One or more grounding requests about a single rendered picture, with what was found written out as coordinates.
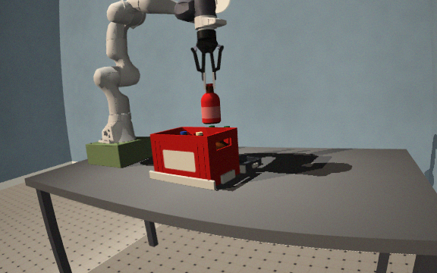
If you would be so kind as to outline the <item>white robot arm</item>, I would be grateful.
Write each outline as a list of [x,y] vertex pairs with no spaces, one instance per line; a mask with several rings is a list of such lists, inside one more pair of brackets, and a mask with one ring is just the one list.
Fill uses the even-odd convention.
[[106,35],[106,54],[114,60],[116,66],[97,69],[93,76],[95,84],[107,97],[110,114],[100,143],[121,143],[136,139],[129,113],[129,98],[118,88],[135,85],[140,79],[140,72],[127,53],[129,28],[141,25],[146,14],[175,14],[178,20],[193,24],[195,21],[195,30],[198,31],[213,30],[227,24],[226,20],[216,16],[215,0],[180,0],[176,3],[174,0],[121,0],[108,7],[107,18],[111,23]]

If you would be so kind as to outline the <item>brown bottle with red cap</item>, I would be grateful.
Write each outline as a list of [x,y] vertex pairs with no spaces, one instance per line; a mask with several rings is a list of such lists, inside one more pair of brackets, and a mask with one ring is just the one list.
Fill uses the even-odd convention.
[[228,144],[226,142],[224,142],[224,140],[216,142],[216,150],[221,149],[221,148],[226,147],[226,146],[228,146]]

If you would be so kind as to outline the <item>red crate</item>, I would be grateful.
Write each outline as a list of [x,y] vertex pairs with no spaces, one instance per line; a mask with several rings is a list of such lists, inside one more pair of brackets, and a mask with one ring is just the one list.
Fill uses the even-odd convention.
[[[181,131],[187,131],[187,135],[180,135]],[[196,132],[203,132],[203,136],[196,136]],[[216,142],[221,140],[228,146],[216,150]],[[152,157],[157,172],[215,180],[217,186],[221,175],[233,169],[235,176],[240,173],[237,127],[178,127],[162,131]]]

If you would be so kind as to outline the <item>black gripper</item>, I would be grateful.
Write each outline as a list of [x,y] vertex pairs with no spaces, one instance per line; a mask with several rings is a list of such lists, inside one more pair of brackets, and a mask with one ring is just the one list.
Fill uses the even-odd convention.
[[[197,31],[197,43],[196,46],[191,48],[190,50],[193,53],[196,69],[197,71],[202,73],[202,81],[203,88],[206,89],[206,73],[205,73],[205,53],[210,53],[211,63],[212,63],[212,82],[213,89],[215,89],[215,80],[216,80],[216,71],[220,70],[222,50],[224,48],[223,45],[219,45],[216,41],[216,31],[215,30],[199,30]],[[215,62],[213,57],[213,52],[216,47],[218,47],[218,64],[217,68],[215,68]],[[202,52],[202,69],[200,69],[198,57],[196,54],[197,48]]]

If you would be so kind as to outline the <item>red bottle with pink label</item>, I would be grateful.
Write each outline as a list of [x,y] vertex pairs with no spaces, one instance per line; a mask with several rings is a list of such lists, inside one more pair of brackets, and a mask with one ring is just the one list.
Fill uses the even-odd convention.
[[201,98],[202,121],[204,124],[221,122],[220,98],[214,93],[213,84],[206,84],[206,93]]

